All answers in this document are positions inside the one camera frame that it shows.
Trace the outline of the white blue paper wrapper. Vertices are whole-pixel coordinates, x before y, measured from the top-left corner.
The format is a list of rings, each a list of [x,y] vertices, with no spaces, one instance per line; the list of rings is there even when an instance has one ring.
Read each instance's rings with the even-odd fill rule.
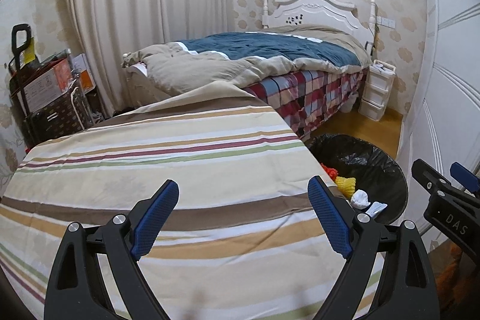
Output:
[[[383,212],[383,210],[385,210],[387,208],[387,204],[385,203],[382,203],[382,202],[373,202],[371,204],[371,206],[368,208],[368,210],[366,210],[366,214],[370,217],[370,218],[377,218],[377,216]]]

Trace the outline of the yellow foam net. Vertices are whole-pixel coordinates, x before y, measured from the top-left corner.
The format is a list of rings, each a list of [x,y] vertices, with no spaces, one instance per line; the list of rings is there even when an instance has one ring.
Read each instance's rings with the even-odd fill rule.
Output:
[[[337,189],[346,199],[350,200],[353,194],[356,192],[356,179],[355,178],[345,178],[337,176],[335,181]]]

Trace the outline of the red foam net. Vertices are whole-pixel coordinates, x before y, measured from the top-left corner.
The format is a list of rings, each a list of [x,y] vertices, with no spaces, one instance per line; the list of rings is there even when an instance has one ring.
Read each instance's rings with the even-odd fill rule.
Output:
[[[327,167],[323,163],[320,164],[325,173],[329,176],[330,179],[332,179],[334,182],[336,181],[338,177],[338,171],[334,168]]]

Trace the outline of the white plastic bag ball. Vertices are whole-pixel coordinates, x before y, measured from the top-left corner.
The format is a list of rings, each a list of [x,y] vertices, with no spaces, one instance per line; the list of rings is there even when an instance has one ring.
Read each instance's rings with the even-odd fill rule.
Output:
[[[368,193],[362,189],[358,189],[352,194],[350,204],[355,209],[364,210],[371,205],[371,202],[368,199]]]

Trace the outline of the black trash bin with bag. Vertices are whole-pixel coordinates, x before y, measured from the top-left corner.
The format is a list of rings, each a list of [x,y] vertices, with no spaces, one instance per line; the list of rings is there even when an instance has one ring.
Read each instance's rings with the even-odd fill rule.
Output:
[[[319,163],[356,179],[356,187],[366,191],[372,202],[386,204],[377,221],[393,223],[408,204],[408,184],[398,163],[377,146],[343,134],[323,134],[307,143]]]

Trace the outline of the white wardrobe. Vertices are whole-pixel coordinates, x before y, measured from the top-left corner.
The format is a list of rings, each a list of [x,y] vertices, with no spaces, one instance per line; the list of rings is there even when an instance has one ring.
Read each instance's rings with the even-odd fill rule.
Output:
[[[398,161],[421,158],[445,177],[479,167],[479,0],[427,0],[425,50]]]

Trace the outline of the white plastic drawer unit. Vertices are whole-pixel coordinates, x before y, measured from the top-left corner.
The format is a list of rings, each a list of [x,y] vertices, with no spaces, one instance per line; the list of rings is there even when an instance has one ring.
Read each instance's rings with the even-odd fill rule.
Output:
[[[375,59],[368,68],[368,74],[361,95],[359,112],[365,117],[379,121],[390,99],[396,77],[396,67]]]

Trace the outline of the white small waste bin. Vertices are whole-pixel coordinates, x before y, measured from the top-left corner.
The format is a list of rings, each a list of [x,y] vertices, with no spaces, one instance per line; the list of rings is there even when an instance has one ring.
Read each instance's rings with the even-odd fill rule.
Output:
[[[357,99],[358,99],[358,94],[352,93],[352,95],[350,95],[349,98],[346,99],[346,101],[342,104],[339,111],[342,113],[350,113]]]

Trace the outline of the plaid bed sheet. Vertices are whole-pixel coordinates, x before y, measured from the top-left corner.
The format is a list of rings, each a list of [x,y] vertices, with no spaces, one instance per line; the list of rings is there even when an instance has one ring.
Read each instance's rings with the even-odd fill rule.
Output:
[[[352,93],[360,92],[366,75],[366,71],[341,75],[296,71],[268,77],[245,90],[272,107],[302,137],[335,115]]]

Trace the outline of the striped bed sheet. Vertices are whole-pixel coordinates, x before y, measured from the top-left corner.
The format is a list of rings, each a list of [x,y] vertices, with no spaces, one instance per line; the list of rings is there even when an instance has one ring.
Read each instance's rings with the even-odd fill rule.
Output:
[[[214,82],[34,147],[1,197],[1,268],[41,319],[68,224],[170,179],[179,201],[139,266],[172,319],[311,319],[344,264],[308,200],[324,175],[275,110]]]

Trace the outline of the black storage cart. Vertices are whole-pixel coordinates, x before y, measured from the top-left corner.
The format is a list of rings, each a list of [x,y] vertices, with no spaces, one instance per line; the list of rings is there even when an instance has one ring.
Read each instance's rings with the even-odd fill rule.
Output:
[[[11,51],[13,59],[7,65],[10,99],[20,115],[29,149],[95,124],[69,49],[40,61],[31,27],[20,23],[11,30]]]

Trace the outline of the cardboard box with orange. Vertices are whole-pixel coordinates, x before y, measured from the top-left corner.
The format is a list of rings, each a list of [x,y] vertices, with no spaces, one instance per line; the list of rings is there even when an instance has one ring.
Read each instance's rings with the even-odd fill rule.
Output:
[[[66,58],[56,62],[24,87],[28,109],[31,113],[41,110],[65,93],[73,81],[71,68]]]

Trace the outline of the white wooden headboard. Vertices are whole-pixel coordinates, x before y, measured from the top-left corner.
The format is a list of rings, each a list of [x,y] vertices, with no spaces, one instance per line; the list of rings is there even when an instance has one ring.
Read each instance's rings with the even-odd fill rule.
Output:
[[[377,3],[370,0],[368,27],[354,16],[356,5],[338,0],[275,0],[277,8],[269,13],[269,0],[263,0],[263,28],[281,26],[325,25],[346,32],[367,46],[375,41]]]

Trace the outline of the blue beige duvet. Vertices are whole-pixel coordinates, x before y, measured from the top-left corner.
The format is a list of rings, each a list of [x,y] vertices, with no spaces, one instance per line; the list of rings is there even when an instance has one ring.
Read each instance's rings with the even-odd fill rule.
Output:
[[[365,44],[351,34],[304,24],[147,46],[126,54],[122,66],[138,63],[145,65],[155,88],[174,97],[214,81],[244,88],[296,71],[354,74],[372,60]]]

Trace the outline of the white wall switch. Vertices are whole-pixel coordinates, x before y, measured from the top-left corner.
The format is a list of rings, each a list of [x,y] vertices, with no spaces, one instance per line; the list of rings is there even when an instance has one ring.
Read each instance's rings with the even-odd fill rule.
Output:
[[[396,22],[394,19],[389,19],[386,17],[381,17],[380,15],[377,16],[377,24],[388,27],[388,28],[395,28],[396,27]]]

